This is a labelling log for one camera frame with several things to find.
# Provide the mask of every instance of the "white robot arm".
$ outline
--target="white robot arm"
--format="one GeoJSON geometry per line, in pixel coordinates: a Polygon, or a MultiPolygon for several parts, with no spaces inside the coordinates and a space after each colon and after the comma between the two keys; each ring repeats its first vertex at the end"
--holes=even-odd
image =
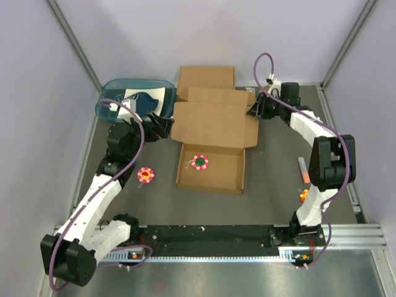
{"type": "MultiPolygon", "coordinates": [[[[280,101],[300,110],[301,113],[291,111],[284,105],[260,92],[256,104],[247,112],[248,115],[259,119],[271,119],[279,116],[287,125],[298,132],[312,147],[309,163],[309,177],[312,185],[302,206],[295,212],[291,220],[294,235],[315,233],[322,223],[322,212],[325,212],[330,202],[322,203],[333,197],[345,179],[345,156],[336,135],[319,125],[320,119],[315,116],[308,106],[301,106],[299,85],[295,82],[281,83],[273,77],[267,79],[267,92],[280,101]]],[[[355,140],[350,135],[342,136],[350,159],[349,183],[355,180],[355,140]]]]}
{"type": "MultiPolygon", "coordinates": [[[[127,241],[131,236],[131,226],[121,220],[112,220],[104,230],[97,233],[93,232],[99,224],[105,210],[110,202],[118,195],[122,187],[118,180],[112,181],[107,187],[99,192],[94,200],[88,202],[88,198],[111,179],[111,176],[101,174],[93,178],[90,189],[78,204],[70,219],[85,205],[84,211],[78,216],[77,220],[70,227],[64,239],[67,241],[78,240],[79,244],[88,251],[95,251],[95,259],[99,263],[103,257],[111,252],[116,246],[127,241]]],[[[62,233],[67,226],[67,221],[59,230],[62,233]]]]}
{"type": "MultiPolygon", "coordinates": [[[[334,133],[317,124],[320,121],[315,117],[312,111],[304,110],[304,113],[310,115],[315,120],[309,120],[299,113],[292,113],[290,118],[290,127],[297,131],[312,147],[316,137],[335,137],[334,133]]],[[[321,203],[337,193],[338,189],[329,189],[321,192],[313,184],[309,188],[308,196],[303,205],[297,210],[297,218],[303,226],[317,226],[322,223],[321,203]]],[[[325,212],[330,202],[324,205],[325,212]]]]}
{"type": "Polygon", "coordinates": [[[138,128],[140,123],[131,121],[131,113],[129,116],[119,113],[123,122],[114,123],[109,128],[106,154],[88,192],[57,233],[41,240],[46,274],[84,286],[92,278],[97,264],[116,246],[126,241],[135,244],[139,240],[139,221],[128,215],[117,215],[103,231],[95,235],[94,231],[110,202],[130,178],[135,167],[132,162],[142,143],[167,138],[170,133],[172,119],[160,118],[153,113],[147,116],[151,119],[149,123],[136,118],[141,121],[138,128]]]}

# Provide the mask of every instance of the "metal frame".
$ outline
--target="metal frame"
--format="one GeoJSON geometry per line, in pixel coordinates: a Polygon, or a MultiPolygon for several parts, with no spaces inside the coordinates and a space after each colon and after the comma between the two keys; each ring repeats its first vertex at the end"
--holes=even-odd
{"type": "Polygon", "coordinates": [[[67,20],[64,17],[61,8],[57,4],[56,0],[46,0],[46,2],[48,4],[49,8],[51,9],[52,13],[56,17],[56,20],[58,21],[59,25],[61,26],[62,31],[64,32],[67,40],[69,40],[75,54],[77,55],[78,59],[81,62],[81,65],[84,67],[84,70],[88,74],[93,85],[100,93],[101,92],[101,83],[99,81],[99,78],[95,74],[95,71],[93,70],[93,68],[92,68],[91,64],[89,63],[85,53],[83,52],[79,42],[77,41],[77,38],[75,37],[72,29],[70,28],[69,24],[67,23],[67,20]]]}
{"type": "Polygon", "coordinates": [[[324,81],[322,83],[323,89],[326,89],[327,86],[329,85],[329,83],[332,80],[335,72],[337,71],[340,63],[342,62],[343,58],[345,57],[346,53],[348,52],[350,46],[352,45],[353,41],[355,40],[355,38],[358,35],[359,31],[361,30],[362,26],[366,22],[367,18],[370,16],[376,3],[377,3],[377,0],[368,0],[367,1],[366,5],[364,6],[363,10],[361,11],[361,13],[358,17],[358,20],[354,24],[351,32],[349,33],[348,37],[346,38],[344,44],[342,45],[333,64],[331,65],[329,71],[327,72],[327,74],[324,78],[324,81]]]}

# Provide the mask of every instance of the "blue tray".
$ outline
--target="blue tray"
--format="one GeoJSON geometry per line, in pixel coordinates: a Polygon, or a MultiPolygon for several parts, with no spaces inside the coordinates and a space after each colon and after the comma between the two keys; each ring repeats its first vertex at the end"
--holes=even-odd
{"type": "Polygon", "coordinates": [[[117,111],[110,111],[108,108],[99,104],[101,99],[114,99],[119,102],[124,100],[125,90],[133,89],[150,89],[165,87],[165,97],[161,110],[161,117],[170,118],[173,114],[173,105],[176,101],[176,90],[172,83],[166,80],[153,79],[114,79],[105,84],[101,90],[98,103],[95,105],[95,112],[100,119],[105,119],[111,123],[122,122],[117,119],[117,111]]]}

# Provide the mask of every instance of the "box flap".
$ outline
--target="box flap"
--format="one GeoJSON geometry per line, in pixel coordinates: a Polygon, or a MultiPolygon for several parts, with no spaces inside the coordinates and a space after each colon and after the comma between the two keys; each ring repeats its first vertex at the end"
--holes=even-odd
{"type": "Polygon", "coordinates": [[[189,88],[174,105],[171,137],[185,144],[245,148],[257,145],[259,122],[246,115],[255,102],[248,91],[189,88]]]}
{"type": "Polygon", "coordinates": [[[231,66],[180,67],[178,99],[187,100],[190,87],[235,89],[235,69],[231,66]]]}

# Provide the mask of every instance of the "open cardboard box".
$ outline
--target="open cardboard box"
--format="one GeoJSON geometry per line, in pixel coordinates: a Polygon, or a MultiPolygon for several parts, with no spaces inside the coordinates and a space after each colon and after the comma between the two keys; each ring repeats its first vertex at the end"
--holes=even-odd
{"type": "Polygon", "coordinates": [[[235,89],[235,72],[231,66],[182,66],[177,89],[178,101],[187,101],[191,87],[235,89]]]}
{"type": "Polygon", "coordinates": [[[174,105],[171,132],[172,139],[183,143],[176,184],[181,189],[241,194],[245,148],[257,145],[259,130],[258,120],[246,115],[254,95],[222,88],[190,87],[184,92],[185,101],[174,105]],[[208,157],[205,170],[184,167],[194,155],[208,157]]]}

